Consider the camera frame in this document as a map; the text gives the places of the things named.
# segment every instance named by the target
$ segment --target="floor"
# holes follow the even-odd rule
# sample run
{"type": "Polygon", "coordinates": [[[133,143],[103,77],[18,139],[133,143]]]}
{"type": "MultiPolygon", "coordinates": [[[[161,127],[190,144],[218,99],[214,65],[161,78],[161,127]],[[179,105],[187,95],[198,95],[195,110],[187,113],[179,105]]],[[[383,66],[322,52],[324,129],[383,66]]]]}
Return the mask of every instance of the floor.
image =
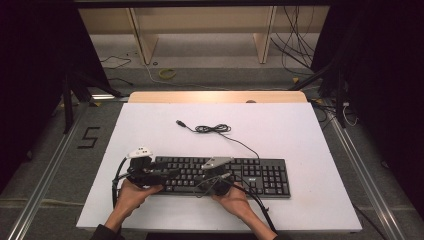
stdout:
{"type": "MultiPolygon", "coordinates": [[[[288,36],[280,34],[282,39],[288,36]]],[[[318,34],[308,34],[305,39],[314,47],[318,37],[318,34]]],[[[278,36],[273,36],[273,39],[281,43],[278,36]]],[[[136,90],[210,90],[218,87],[226,90],[287,89],[293,86],[294,81],[302,80],[310,73],[298,62],[282,57],[273,44],[267,63],[259,64],[250,34],[163,35],[147,68],[141,64],[132,36],[92,36],[92,40],[99,59],[104,61],[102,64],[111,78],[111,86],[127,93],[136,90]],[[174,69],[175,78],[160,79],[159,70],[164,68],[174,69]]],[[[318,87],[319,81],[303,91],[308,98],[319,98],[316,92],[318,87]]],[[[102,94],[97,89],[91,91],[102,94]]],[[[323,104],[331,104],[331,99],[324,101],[323,104]]],[[[32,160],[21,165],[0,195],[0,239],[12,236],[20,218],[25,217],[22,213],[40,192],[40,202],[35,204],[33,214],[26,218],[27,228],[21,236],[25,239],[88,239],[91,236],[90,232],[77,229],[75,224],[124,102],[125,99],[95,100],[87,105],[78,104],[75,100],[74,110],[79,125],[71,136],[62,134],[64,111],[62,106],[58,106],[32,149],[32,160]],[[79,148],[87,144],[83,137],[87,129],[93,126],[98,127],[90,133],[98,138],[96,147],[79,148]],[[69,141],[69,146],[63,152],[57,152],[56,149],[63,146],[64,141],[69,141]],[[60,159],[59,164],[52,166],[56,159],[60,159]],[[52,170],[50,178],[45,174],[46,169],[52,170]],[[45,186],[40,185],[43,179],[47,179],[45,186]]],[[[390,169],[382,164],[384,159],[381,159],[367,130],[360,121],[353,124],[355,115],[348,115],[349,123],[354,126],[347,124],[346,129],[342,130],[338,129],[331,114],[316,108],[316,115],[352,203],[377,225],[387,239],[423,239],[423,220],[403,194],[390,169]],[[351,144],[343,144],[343,139],[350,139],[351,144]],[[348,153],[346,149],[349,148],[355,150],[354,154],[348,153]],[[375,184],[379,200],[375,200],[370,188],[364,184],[363,176],[358,173],[358,169],[363,168],[375,184]],[[395,225],[387,224],[384,221],[386,217],[392,217],[395,225]]],[[[355,234],[290,234],[294,239],[382,239],[359,211],[358,218],[364,230],[355,234]]],[[[127,239],[144,239],[146,235],[130,230],[123,233],[127,239]]]]}

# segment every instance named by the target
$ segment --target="white table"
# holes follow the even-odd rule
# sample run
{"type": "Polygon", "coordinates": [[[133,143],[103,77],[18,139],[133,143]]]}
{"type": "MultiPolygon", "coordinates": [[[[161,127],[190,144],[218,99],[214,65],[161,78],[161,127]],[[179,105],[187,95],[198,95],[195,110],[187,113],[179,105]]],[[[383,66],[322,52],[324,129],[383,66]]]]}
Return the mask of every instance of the white table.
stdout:
{"type": "MultiPolygon", "coordinates": [[[[94,229],[112,210],[111,181],[127,153],[139,146],[154,156],[255,157],[238,143],[191,128],[225,123],[228,137],[261,158],[286,159],[291,198],[263,200],[277,230],[358,232],[362,229],[309,103],[127,103],[121,111],[77,227],[94,229]]],[[[252,200],[255,212],[265,219],[252,200]]],[[[151,196],[123,228],[149,232],[250,230],[210,197],[151,196]]]]}

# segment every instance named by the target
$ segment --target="human hand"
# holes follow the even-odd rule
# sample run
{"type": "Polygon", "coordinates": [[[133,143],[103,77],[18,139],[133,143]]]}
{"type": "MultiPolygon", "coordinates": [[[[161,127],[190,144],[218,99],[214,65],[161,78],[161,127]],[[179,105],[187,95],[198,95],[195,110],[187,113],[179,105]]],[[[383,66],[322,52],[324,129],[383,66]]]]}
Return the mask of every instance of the human hand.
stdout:
{"type": "Polygon", "coordinates": [[[226,195],[212,195],[212,198],[219,202],[227,212],[240,218],[259,240],[271,240],[277,236],[277,234],[265,225],[255,212],[253,212],[247,201],[246,194],[241,190],[231,187],[226,195]]]}
{"type": "Polygon", "coordinates": [[[246,194],[235,187],[231,187],[228,193],[223,196],[212,195],[212,199],[219,202],[227,212],[242,220],[252,216],[252,214],[254,215],[247,201],[246,194]]]}
{"type": "Polygon", "coordinates": [[[131,215],[134,209],[138,208],[146,198],[162,190],[162,185],[155,185],[149,188],[139,188],[125,179],[119,191],[118,201],[113,212],[110,214],[105,226],[117,232],[124,220],[131,215]]]}

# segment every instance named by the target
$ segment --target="keyboard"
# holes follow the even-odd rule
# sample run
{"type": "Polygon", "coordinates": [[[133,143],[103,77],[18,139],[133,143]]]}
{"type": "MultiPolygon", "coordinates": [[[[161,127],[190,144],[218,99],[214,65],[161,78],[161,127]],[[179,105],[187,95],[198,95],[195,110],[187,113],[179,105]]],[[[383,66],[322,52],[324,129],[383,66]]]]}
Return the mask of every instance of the keyboard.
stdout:
{"type": "MultiPolygon", "coordinates": [[[[196,187],[195,177],[204,174],[201,166],[210,158],[157,156],[156,163],[166,166],[155,171],[180,169],[180,175],[169,179],[161,195],[199,196],[204,193],[196,187]]],[[[242,182],[246,190],[256,193],[261,199],[289,198],[290,186],[284,159],[234,158],[225,164],[236,182],[242,182]]]]}

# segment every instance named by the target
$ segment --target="gray carpet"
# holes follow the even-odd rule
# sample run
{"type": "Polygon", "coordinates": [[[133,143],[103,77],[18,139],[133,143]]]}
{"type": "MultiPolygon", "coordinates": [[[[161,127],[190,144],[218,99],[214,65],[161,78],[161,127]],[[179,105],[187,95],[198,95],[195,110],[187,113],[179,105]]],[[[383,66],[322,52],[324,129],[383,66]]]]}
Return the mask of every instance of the gray carpet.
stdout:
{"type": "MultiPolygon", "coordinates": [[[[151,69],[152,77],[156,80],[160,80],[158,70],[151,69]]],[[[123,93],[140,90],[211,90],[193,85],[173,86],[154,83],[150,80],[145,69],[115,69],[106,70],[106,72],[109,78],[121,78],[134,83],[133,86],[130,86],[123,81],[112,80],[113,88],[123,93]]],[[[172,84],[199,84],[207,87],[219,86],[232,90],[287,89],[293,86],[293,74],[282,69],[176,69],[176,73],[176,77],[172,80],[160,81],[172,84]]],[[[316,98],[318,96],[317,89],[311,87],[314,86],[308,86],[307,88],[310,89],[306,90],[305,93],[310,98],[316,98]]],[[[100,92],[97,89],[92,89],[92,91],[94,93],[100,92]]],[[[91,236],[90,232],[77,229],[75,225],[82,211],[81,205],[85,202],[97,174],[122,105],[122,102],[103,101],[98,106],[93,105],[87,110],[45,196],[46,199],[62,201],[62,204],[43,202],[25,239],[88,239],[91,236]],[[92,143],[92,141],[82,139],[87,128],[90,127],[96,129],[91,129],[89,136],[97,137],[98,140],[93,148],[79,148],[92,143]]],[[[316,115],[317,120],[324,117],[320,110],[316,110],[316,115]]],[[[324,127],[327,121],[321,123],[321,126],[324,127]]],[[[1,199],[10,200],[0,202],[0,239],[6,239],[10,228],[22,210],[25,202],[21,199],[27,199],[31,196],[63,136],[63,129],[64,110],[59,106],[57,114],[51,118],[47,128],[33,148],[32,161],[21,165],[13,180],[0,195],[1,199]]],[[[348,126],[348,132],[358,148],[358,152],[372,172],[407,239],[423,239],[423,221],[402,192],[390,170],[381,166],[382,159],[366,129],[358,124],[355,127],[348,126]]],[[[384,232],[380,220],[375,214],[331,124],[324,128],[323,133],[352,203],[358,206],[384,232]]],[[[364,230],[359,233],[290,234],[294,239],[381,239],[363,216],[358,213],[358,217],[364,226],[364,230]]],[[[124,230],[123,234],[127,239],[145,238],[145,233],[137,231],[124,230]]]]}

